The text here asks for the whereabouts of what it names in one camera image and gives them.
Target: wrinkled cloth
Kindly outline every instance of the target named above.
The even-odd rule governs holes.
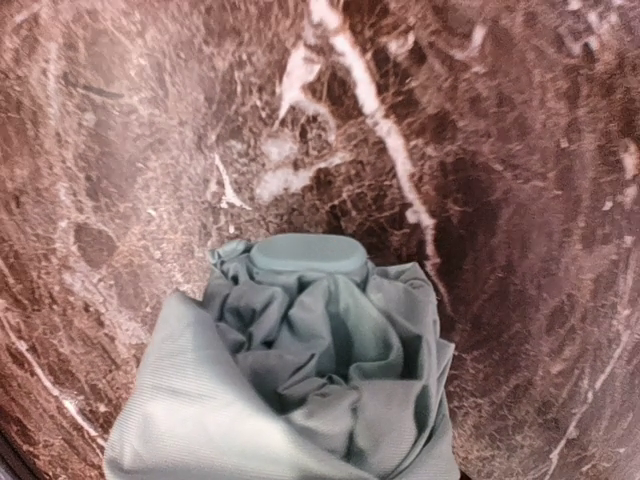
[[[213,252],[201,301],[166,301],[107,479],[458,479],[453,345],[417,264],[271,272],[251,248]]]

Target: brown marble table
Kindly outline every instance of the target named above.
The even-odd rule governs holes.
[[[472,478],[640,478],[640,6],[311,7],[2,2],[0,429],[101,478],[206,248],[332,232],[437,283]]]

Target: ribbed fabric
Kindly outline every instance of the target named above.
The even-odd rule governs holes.
[[[165,303],[109,437],[108,480],[457,480],[453,345],[415,264],[277,273],[213,252]]]

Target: stone surface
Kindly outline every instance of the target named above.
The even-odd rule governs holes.
[[[437,281],[471,478],[640,478],[640,7],[339,4],[2,3],[0,429],[101,478],[205,249],[331,232]]]

